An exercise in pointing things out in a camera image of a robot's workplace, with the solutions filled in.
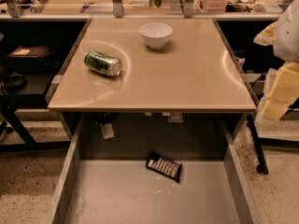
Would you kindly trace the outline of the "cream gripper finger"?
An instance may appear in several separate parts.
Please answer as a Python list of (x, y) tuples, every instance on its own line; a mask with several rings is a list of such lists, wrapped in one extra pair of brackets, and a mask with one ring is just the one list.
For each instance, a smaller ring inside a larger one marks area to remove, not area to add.
[(260, 33), (258, 33), (254, 39), (253, 42), (255, 44), (261, 45), (261, 46), (271, 46), (274, 44), (274, 32), (276, 29), (277, 23), (272, 22), (267, 27), (265, 27)]
[(262, 110), (262, 117), (273, 121), (280, 120), (298, 98), (299, 63), (285, 62), (276, 72)]

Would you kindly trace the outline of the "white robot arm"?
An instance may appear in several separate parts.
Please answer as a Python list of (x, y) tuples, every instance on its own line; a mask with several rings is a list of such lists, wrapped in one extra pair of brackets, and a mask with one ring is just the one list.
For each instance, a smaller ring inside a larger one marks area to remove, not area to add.
[(272, 45), (274, 55), (284, 61), (261, 112), (264, 119), (280, 120), (299, 98), (299, 0), (292, 0), (278, 20), (257, 34), (253, 42)]

